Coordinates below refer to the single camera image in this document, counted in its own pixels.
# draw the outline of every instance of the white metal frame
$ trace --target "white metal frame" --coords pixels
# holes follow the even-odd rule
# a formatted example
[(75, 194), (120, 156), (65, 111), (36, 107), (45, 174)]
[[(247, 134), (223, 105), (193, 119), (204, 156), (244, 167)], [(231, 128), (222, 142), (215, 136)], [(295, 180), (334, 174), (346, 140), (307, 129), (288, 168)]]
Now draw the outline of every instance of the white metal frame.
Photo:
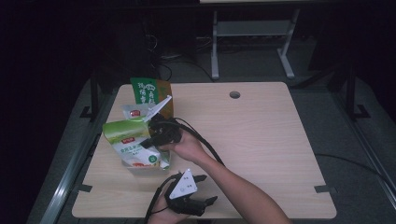
[(219, 79), (218, 62), (218, 36), (237, 36), (237, 35), (284, 35), (285, 44), (277, 50), (280, 61), (285, 69), (288, 78), (294, 78), (294, 73), (290, 67), (286, 56), (294, 28), (298, 19), (300, 9), (293, 12), (291, 20), (286, 21), (218, 21), (218, 12), (213, 16), (213, 37), (212, 37), (212, 79)]

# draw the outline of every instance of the hand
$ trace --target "hand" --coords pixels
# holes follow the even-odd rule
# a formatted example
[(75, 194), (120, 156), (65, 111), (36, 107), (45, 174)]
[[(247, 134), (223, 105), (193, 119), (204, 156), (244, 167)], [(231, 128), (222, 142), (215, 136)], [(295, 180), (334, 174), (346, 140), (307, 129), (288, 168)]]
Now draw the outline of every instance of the hand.
[(168, 187), (169, 184), (165, 186), (165, 188), (163, 188), (163, 192), (160, 194), (160, 197), (158, 198), (157, 202), (154, 204), (154, 207), (151, 211), (153, 214), (151, 214), (148, 220), (148, 224), (175, 224), (189, 217), (189, 215), (178, 214), (172, 211), (171, 209), (167, 208), (168, 204), (166, 203), (164, 194), (168, 189)]
[(186, 161), (192, 161), (195, 164), (199, 161), (210, 159), (211, 157), (205, 152), (201, 143), (187, 131), (180, 129), (181, 139), (178, 143), (171, 143), (161, 146), (162, 150), (172, 150)]

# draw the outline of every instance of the green snack bag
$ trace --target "green snack bag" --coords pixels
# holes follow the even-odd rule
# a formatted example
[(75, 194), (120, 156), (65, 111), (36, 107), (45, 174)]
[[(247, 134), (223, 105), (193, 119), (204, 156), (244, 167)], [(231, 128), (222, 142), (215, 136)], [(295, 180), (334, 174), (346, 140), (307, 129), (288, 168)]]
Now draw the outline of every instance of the green snack bag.
[(142, 141), (149, 138), (149, 128), (143, 117), (106, 123), (103, 133), (123, 164), (133, 168), (161, 166), (161, 153), (155, 147), (140, 146)]
[[(158, 104), (168, 95), (172, 95), (171, 84), (168, 81), (157, 80), (146, 77), (131, 77), (131, 84), (134, 89), (134, 100), (137, 105)], [(169, 101), (160, 111), (166, 119), (174, 116), (173, 100)], [(161, 167), (166, 170), (170, 165), (170, 152), (160, 151), (162, 160)]]

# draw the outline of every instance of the forearm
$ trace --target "forearm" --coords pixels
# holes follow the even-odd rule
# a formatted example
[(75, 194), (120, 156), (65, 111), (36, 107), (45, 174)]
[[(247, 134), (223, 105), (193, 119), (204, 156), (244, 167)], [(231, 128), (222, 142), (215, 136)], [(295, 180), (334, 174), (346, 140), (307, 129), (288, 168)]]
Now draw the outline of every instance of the forearm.
[(212, 177), (248, 223), (290, 223), (277, 203), (246, 179), (212, 158), (198, 161), (197, 164)]
[(152, 215), (148, 220), (148, 224), (175, 224), (175, 221), (164, 220), (163, 218)]

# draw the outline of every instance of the table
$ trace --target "table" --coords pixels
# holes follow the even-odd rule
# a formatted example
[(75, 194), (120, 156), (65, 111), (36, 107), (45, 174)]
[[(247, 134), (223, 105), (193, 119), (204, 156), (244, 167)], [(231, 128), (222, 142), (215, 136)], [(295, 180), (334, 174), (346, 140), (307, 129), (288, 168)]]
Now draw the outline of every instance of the table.
[[(240, 97), (230, 97), (238, 91)], [(336, 210), (304, 127), (284, 83), (172, 84), (175, 117), (189, 122), (219, 153), (225, 165), (266, 191), (290, 218), (333, 218)], [(123, 119), (121, 105), (133, 104), (131, 85), (120, 88), (107, 121)], [(191, 168), (172, 155), (170, 174)], [(75, 217), (144, 217), (154, 190), (165, 176), (133, 176), (101, 136), (73, 207)], [(209, 177), (192, 198), (219, 196), (201, 218), (240, 218)]]

